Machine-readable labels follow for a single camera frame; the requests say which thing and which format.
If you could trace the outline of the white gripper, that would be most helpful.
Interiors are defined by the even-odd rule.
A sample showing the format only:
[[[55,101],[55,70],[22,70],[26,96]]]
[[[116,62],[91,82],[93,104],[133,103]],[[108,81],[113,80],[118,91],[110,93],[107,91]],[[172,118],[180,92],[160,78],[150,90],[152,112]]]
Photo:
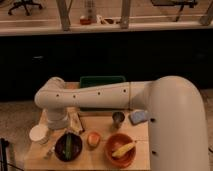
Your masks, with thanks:
[[[47,125],[52,130],[64,129],[69,126],[70,119],[65,110],[47,110]]]

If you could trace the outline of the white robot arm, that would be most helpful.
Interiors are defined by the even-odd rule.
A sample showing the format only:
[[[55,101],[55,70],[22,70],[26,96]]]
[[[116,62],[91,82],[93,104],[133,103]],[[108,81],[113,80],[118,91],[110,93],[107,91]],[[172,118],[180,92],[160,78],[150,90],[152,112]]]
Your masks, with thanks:
[[[123,82],[67,89],[49,79],[34,101],[46,110],[49,126],[61,129],[67,107],[144,109],[148,112],[151,171],[210,171],[205,109],[198,89],[187,79]]]

